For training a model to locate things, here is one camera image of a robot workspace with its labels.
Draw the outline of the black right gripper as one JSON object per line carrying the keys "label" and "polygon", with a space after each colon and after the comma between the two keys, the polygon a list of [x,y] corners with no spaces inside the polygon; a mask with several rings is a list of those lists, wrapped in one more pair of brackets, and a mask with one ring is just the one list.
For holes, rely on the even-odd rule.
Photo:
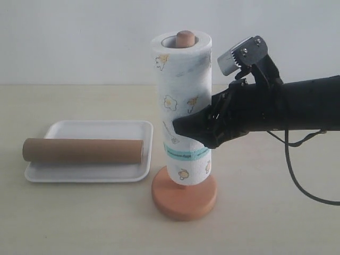
{"label": "black right gripper", "polygon": [[280,86],[265,88],[235,80],[211,97],[211,105],[172,125],[176,134],[199,141],[209,149],[247,135],[271,131],[282,125],[284,106],[278,97]]}

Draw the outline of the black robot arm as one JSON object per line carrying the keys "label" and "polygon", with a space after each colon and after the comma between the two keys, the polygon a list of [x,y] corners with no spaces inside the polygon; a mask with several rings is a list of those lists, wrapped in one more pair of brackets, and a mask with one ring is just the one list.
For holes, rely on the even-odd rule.
{"label": "black robot arm", "polygon": [[232,82],[204,109],[173,121],[175,133],[210,149],[249,132],[339,130],[339,76],[269,88]]}

